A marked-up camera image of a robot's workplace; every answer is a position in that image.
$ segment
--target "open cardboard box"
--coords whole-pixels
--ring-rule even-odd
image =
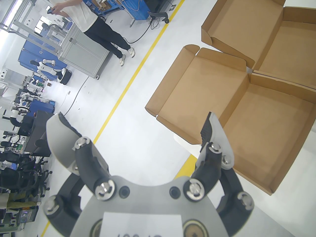
[[[202,41],[256,72],[316,89],[316,9],[285,0],[218,0]]]
[[[315,121],[316,90],[247,74],[243,59],[187,45],[145,108],[191,144],[201,144],[214,112],[234,151],[234,169],[272,194]]]

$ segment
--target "white floor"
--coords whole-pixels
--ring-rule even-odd
[[[185,0],[99,137],[96,147],[109,164],[112,175],[120,175],[141,185],[159,185],[171,181],[189,157],[189,152],[174,139],[174,134],[149,115],[144,107],[181,48],[187,44],[205,46],[201,42],[201,25],[216,1]],[[107,19],[114,30],[133,41],[148,25],[145,21],[136,21],[129,28],[130,21],[124,11],[115,12]],[[64,114],[74,102],[66,118],[80,133],[94,139],[163,25],[161,23],[160,28],[149,30],[135,43],[136,55],[133,59],[127,56],[123,67],[112,57],[99,80],[87,79],[86,75],[72,69],[73,76],[67,86],[54,83],[45,89],[44,95],[57,102],[56,112]],[[283,192],[282,196],[275,193],[278,203],[267,201],[264,202],[266,206],[258,205],[237,236],[315,236],[316,189],[310,186],[316,175],[315,136],[296,163],[299,165],[287,175],[287,181],[293,182],[291,187],[287,187],[289,193]],[[49,166],[54,173],[49,178],[51,190],[43,202],[58,192],[69,175],[53,158],[50,158]],[[215,205],[220,198],[217,193],[220,191],[210,194]],[[91,195],[86,188],[83,189],[82,208]],[[255,202],[260,204],[267,198],[262,193],[256,195]],[[17,236],[41,236],[46,223],[40,207],[36,221],[27,224]],[[49,226],[44,236],[59,234]]]

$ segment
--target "gray metal panel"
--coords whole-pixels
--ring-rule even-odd
[[[82,33],[74,24],[62,42],[59,59],[95,78],[109,51]]]
[[[87,48],[89,51],[91,51],[96,57],[99,57],[100,59],[103,58],[105,52],[107,51],[104,47],[102,47],[100,44],[94,42],[91,40],[87,35],[85,35],[83,32],[79,32],[78,36],[76,37],[76,42],[80,43],[82,46]]]
[[[190,202],[183,194],[183,185],[189,177],[180,177],[168,184],[156,187],[135,185],[119,176],[113,176],[116,193],[108,201],[99,201],[92,196],[82,211],[70,237],[90,236],[92,226],[103,218],[104,212],[119,212],[132,214],[180,214],[182,222],[195,219],[208,230],[209,237],[228,237],[226,229],[209,198],[200,202]],[[126,199],[119,197],[122,186],[130,188]],[[172,186],[181,190],[181,196],[174,200],[169,194]]]

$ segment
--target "white robot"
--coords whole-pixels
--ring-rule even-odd
[[[71,77],[71,71],[63,68],[61,70],[56,70],[52,67],[56,66],[56,62],[54,60],[43,60],[41,62],[37,62],[35,60],[31,60],[30,64],[37,67],[37,73],[41,75],[42,78],[47,79],[47,76],[43,73],[43,71],[46,71],[53,76],[57,76],[57,82],[66,85]]]
[[[233,150],[214,113],[209,113],[202,128],[201,153],[192,176],[182,176],[159,186],[136,185],[112,176],[93,142],[82,137],[61,113],[47,121],[46,136],[52,154],[71,172],[59,192],[44,205],[48,220],[62,236],[135,237],[139,236],[134,234],[135,230],[144,228],[140,221],[124,225],[110,223],[104,219],[106,213],[112,217],[117,214],[115,218],[122,214],[130,218],[180,215],[181,220],[174,227],[183,233],[177,236],[231,237],[244,226],[254,209],[254,200],[244,192],[233,170]],[[224,196],[215,208],[207,194],[218,181]],[[93,196],[81,210],[78,195],[84,185]],[[172,232],[163,236],[175,237]]]

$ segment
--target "office chair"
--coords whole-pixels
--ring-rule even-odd
[[[35,197],[40,191],[40,197],[44,197],[44,190],[50,190],[45,181],[51,173],[45,171],[39,175],[35,170],[16,171],[6,167],[0,171],[0,187],[7,188],[12,193],[26,191],[26,197],[30,194]]]
[[[22,122],[17,121],[16,118],[10,117],[12,125],[19,127],[17,134],[19,136],[28,137],[32,132],[34,117],[24,116]]]
[[[48,163],[48,161],[44,161],[44,157],[42,157],[38,163],[36,163],[36,158],[32,159],[29,155],[21,155],[11,151],[0,152],[0,161],[10,162],[18,165],[18,171],[21,170],[36,170],[38,173],[42,173],[42,165]]]

